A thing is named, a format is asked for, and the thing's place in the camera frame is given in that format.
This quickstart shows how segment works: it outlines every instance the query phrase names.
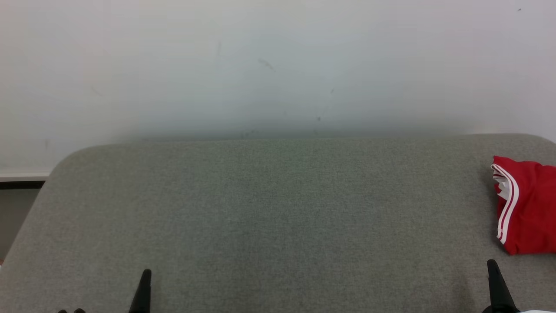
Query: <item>red garment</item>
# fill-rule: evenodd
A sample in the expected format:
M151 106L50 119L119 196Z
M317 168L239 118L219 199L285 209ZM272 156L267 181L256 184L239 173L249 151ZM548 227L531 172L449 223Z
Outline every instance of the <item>red garment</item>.
M556 167L494 156L498 239L511 255L556 253Z

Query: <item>red cloth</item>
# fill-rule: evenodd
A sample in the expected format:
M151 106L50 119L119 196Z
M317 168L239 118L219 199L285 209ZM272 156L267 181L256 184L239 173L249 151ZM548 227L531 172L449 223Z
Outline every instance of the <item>red cloth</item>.
M498 239L511 255L556 253L556 167L495 156Z

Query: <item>gray tabletop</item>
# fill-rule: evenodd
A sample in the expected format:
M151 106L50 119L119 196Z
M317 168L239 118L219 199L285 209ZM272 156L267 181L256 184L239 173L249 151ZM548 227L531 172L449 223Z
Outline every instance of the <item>gray tabletop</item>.
M0 312L481 312L486 261L556 310L555 255L496 239L494 154L529 135L112 145L61 162L0 270Z

